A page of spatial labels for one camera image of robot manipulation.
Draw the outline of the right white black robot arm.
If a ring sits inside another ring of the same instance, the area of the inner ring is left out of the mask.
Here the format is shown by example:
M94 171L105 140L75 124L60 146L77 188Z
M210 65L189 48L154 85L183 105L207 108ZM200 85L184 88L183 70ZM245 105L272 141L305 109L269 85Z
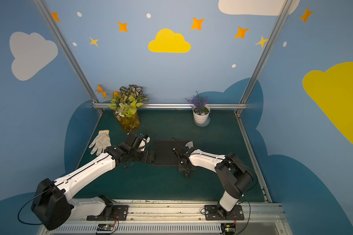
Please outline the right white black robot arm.
M193 147L185 147L184 150L174 148L173 154L178 157L179 170L186 179L190 177L190 172L195 171L197 167L211 170L217 174L225 190L215 212L221 218L232 214L233 208L254 181L254 176L250 173L252 169L240 163L239 158L234 154L209 154Z

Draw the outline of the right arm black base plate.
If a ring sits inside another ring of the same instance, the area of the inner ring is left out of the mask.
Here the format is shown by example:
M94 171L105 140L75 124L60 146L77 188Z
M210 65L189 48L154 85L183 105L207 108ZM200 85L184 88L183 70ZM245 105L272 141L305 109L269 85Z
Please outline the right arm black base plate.
M219 205L204 205L202 210L207 221L213 220L239 220L245 219L243 209L240 205L235 205L231 211L226 211Z

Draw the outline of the black cutting board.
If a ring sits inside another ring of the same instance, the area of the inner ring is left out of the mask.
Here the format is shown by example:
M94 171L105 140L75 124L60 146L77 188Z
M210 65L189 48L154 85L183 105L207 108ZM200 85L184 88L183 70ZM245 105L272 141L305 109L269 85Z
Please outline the black cutting board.
M193 141L187 139L156 140L152 143L153 159L151 164L154 166L179 166L181 160L175 150L182 155L193 147Z

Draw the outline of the cleaver knife black handle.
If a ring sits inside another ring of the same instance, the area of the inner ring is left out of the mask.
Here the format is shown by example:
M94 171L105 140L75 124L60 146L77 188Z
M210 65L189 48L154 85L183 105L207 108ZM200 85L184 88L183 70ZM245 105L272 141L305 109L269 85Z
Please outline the cleaver knife black handle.
M189 157L195 151L194 144L189 141L178 151L179 165L178 170L183 173L184 178L188 179L192 171L196 171L196 167L192 165Z

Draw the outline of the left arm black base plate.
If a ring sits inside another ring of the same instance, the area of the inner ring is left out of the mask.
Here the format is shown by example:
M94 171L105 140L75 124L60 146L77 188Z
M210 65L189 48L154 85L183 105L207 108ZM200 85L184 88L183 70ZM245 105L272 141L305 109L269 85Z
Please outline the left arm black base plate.
M106 205L99 215L87 216L87 221L126 221L128 205Z

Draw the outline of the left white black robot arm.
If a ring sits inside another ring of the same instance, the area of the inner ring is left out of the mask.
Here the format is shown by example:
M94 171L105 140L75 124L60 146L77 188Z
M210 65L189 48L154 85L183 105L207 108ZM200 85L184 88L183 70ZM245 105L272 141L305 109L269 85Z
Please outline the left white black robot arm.
M31 210L48 230L54 230L70 218L112 219L113 203L103 196L77 202L73 197L101 175L128 161L146 156L148 135L129 133L118 146L109 146L94 160L55 180L38 184Z

